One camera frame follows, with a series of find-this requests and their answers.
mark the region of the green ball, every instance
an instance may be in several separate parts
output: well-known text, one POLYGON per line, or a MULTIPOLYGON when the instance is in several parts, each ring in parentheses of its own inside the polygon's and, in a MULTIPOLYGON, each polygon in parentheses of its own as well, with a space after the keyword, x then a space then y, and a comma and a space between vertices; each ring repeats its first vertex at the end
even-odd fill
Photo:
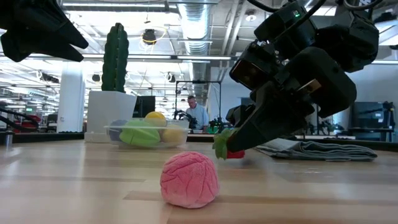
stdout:
MULTIPOLYGON (((124 127, 153 127, 148 122, 131 120, 124 127)), ((122 128, 120 140, 133 146, 154 147, 160 142, 160 135, 156 128, 122 128)))

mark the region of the yellow ball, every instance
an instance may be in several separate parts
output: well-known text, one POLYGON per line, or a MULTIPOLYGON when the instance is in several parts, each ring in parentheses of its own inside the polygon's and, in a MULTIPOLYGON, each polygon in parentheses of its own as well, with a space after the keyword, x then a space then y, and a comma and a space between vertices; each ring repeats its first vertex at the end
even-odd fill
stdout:
POLYGON ((170 124, 167 127, 172 129, 166 129, 163 131, 163 142, 183 143, 185 141, 187 133, 181 126, 170 124))
POLYGON ((167 125, 166 117, 161 112, 157 111, 147 114, 144 121, 154 125, 155 127, 164 127, 167 125))

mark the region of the wooden table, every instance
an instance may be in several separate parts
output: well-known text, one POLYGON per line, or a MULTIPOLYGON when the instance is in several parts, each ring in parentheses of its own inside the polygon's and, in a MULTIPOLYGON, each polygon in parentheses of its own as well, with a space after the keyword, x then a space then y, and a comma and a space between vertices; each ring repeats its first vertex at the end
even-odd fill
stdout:
POLYGON ((211 144, 119 150, 83 141, 0 149, 0 223, 398 223, 398 154, 374 162, 273 160, 248 150, 217 161, 211 144), (159 176, 172 155, 198 151, 218 169, 220 196, 187 210, 165 204, 159 176))

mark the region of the white column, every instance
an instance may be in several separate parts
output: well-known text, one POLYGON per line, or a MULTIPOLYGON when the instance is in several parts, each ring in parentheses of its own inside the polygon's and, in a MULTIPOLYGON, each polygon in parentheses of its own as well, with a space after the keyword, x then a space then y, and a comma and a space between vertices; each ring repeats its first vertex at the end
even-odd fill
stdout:
POLYGON ((57 132, 83 129, 85 79, 82 64, 63 62, 57 132))

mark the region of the gray shirt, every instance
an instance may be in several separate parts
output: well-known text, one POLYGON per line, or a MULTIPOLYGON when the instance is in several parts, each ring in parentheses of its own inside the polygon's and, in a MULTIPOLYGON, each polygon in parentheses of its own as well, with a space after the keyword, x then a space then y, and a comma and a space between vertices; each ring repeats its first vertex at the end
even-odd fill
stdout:
POLYGON ((206 112, 206 109, 203 106, 197 104, 197 106, 194 109, 188 108, 187 114, 197 119, 198 121, 196 128, 197 130, 201 130, 204 126, 209 125, 209 116, 206 112))

